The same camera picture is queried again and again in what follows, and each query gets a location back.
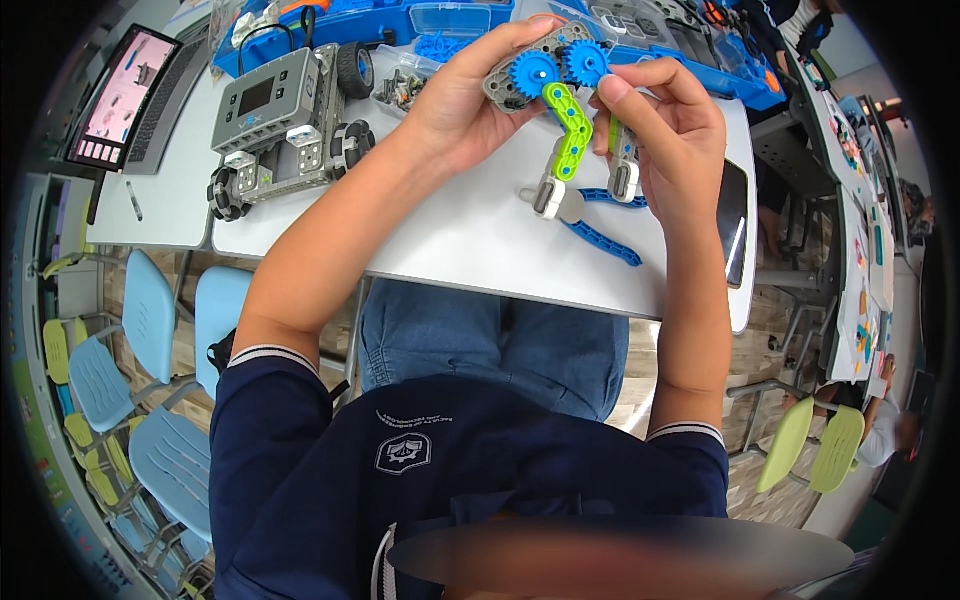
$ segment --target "pen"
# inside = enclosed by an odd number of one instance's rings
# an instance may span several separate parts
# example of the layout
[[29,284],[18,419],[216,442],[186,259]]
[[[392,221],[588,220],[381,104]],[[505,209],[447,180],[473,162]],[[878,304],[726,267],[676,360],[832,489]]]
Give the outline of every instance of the pen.
[[136,196],[133,194],[133,185],[127,181],[127,193],[130,194],[130,202],[133,204],[133,210],[136,211],[136,220],[143,221],[143,213],[140,212],[140,204],[136,201]]

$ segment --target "blue gear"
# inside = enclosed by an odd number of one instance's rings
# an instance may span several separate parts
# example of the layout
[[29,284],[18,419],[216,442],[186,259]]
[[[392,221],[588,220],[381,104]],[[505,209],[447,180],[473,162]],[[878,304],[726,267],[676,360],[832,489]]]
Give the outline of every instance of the blue gear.
[[545,52],[532,50],[514,59],[510,78],[516,91],[530,99],[539,98],[545,85],[561,80],[560,66]]
[[611,72],[607,53],[592,39],[578,39],[566,47],[564,69],[568,83],[585,87],[596,87]]

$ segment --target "navy blue shirt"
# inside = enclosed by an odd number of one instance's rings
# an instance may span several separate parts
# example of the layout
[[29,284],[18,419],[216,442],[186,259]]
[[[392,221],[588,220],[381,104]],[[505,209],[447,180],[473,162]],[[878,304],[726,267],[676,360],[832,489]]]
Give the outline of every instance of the navy blue shirt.
[[334,420],[316,370],[275,347],[234,357],[217,398],[218,598],[379,597],[385,576],[398,598],[439,598],[443,588],[384,565],[384,544],[501,510],[727,515],[727,451],[702,423],[642,442],[453,375],[379,388]]

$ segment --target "blue jeans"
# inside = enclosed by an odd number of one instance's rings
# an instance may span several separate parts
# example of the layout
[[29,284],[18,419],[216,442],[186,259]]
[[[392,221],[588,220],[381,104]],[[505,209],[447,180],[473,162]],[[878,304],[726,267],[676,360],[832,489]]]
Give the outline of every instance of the blue jeans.
[[364,393],[451,374],[598,421],[620,395],[630,339],[626,317],[389,279],[373,283],[360,327]]

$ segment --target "wooden floor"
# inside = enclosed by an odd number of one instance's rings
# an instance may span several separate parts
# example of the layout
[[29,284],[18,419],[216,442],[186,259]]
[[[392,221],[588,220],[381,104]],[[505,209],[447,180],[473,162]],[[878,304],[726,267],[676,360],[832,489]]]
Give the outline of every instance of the wooden floor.
[[[824,227],[814,228],[810,248],[802,264],[816,265],[822,263],[823,248],[828,244],[829,222]],[[785,231],[786,219],[781,220],[781,231]],[[173,284],[182,260],[182,252],[146,251],[160,270],[167,275]],[[770,269],[779,267],[788,268],[786,263],[774,261],[764,248],[758,249],[758,268]],[[227,258],[213,252],[196,252],[190,264],[187,275],[183,299],[189,306],[193,305],[200,275],[214,265],[225,265],[246,270],[254,270],[257,261]],[[107,268],[106,274],[106,310],[120,315],[123,311],[124,273],[122,268]],[[335,351],[341,355],[346,353],[349,335],[349,310],[352,299],[340,310],[334,320],[323,332],[321,346],[323,349]],[[766,286],[757,286],[754,292],[753,307],[750,324],[747,330],[733,339],[733,357],[728,387],[755,383],[767,378],[777,377],[792,382],[793,372],[786,371],[784,354],[768,349],[768,340],[771,335],[782,339],[787,328],[788,310],[793,301],[783,292]],[[646,435],[647,423],[650,416],[653,391],[657,383],[657,338],[660,324],[641,319],[631,320],[630,351],[627,358],[626,376],[623,382],[623,391],[607,423],[623,429],[638,438]],[[174,373],[190,374],[194,370],[193,326],[180,321],[174,343]],[[793,351],[800,344],[800,336],[795,336]],[[137,391],[143,388],[148,378],[146,373],[133,359],[130,348],[126,345],[122,335],[114,335],[114,352],[120,369],[132,378],[132,388]],[[808,354],[815,356],[814,350],[819,349],[819,340],[814,340],[813,349]],[[710,352],[710,348],[702,348],[703,352]],[[324,383],[333,387],[340,381],[338,373],[322,373]],[[808,375],[805,380],[812,380]],[[166,393],[160,392],[151,396],[148,403],[153,407],[166,398]],[[754,440],[764,449],[769,449],[773,434],[782,417],[780,408],[781,393],[770,392],[763,398],[756,421]],[[736,401],[727,398],[724,404],[723,433],[727,449],[734,452],[740,449],[746,435],[747,423],[750,419],[754,399],[750,396],[739,398]],[[213,401],[202,391],[187,396],[174,412],[186,415],[203,430],[209,431],[210,417],[213,411]],[[823,420],[817,419],[815,427],[822,428]],[[801,476],[809,476],[809,468],[815,452],[810,448],[804,452],[794,472]],[[757,494],[756,480],[763,463],[754,457],[734,464],[730,469],[730,488],[727,494],[728,511],[733,518],[744,518],[767,523],[777,523],[790,527],[800,527],[806,521],[820,494],[785,479],[773,489]]]

